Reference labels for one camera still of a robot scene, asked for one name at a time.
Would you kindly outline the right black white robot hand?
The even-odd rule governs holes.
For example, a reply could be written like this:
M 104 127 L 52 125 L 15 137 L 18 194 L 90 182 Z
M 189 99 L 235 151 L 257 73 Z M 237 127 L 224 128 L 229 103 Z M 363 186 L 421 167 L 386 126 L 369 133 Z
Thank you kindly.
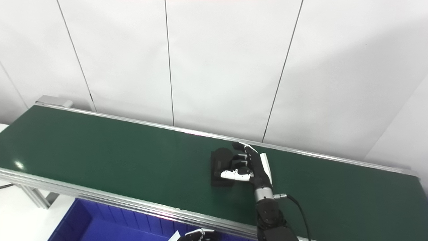
M 233 142 L 231 145 L 233 149 L 241 151 L 243 154 L 233 155 L 229 161 L 229 168 L 214 171 L 214 176 L 250 182 L 254 189 L 272 189 L 272 176 L 266 154 L 259 153 L 251 145 L 243 142 Z

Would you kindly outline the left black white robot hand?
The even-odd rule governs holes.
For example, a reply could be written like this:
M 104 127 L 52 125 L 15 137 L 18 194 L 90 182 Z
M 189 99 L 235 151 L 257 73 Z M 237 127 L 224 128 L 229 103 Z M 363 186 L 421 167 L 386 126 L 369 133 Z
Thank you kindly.
M 176 231 L 168 241 L 220 241 L 222 235 L 212 229 L 200 228 L 181 235 Z

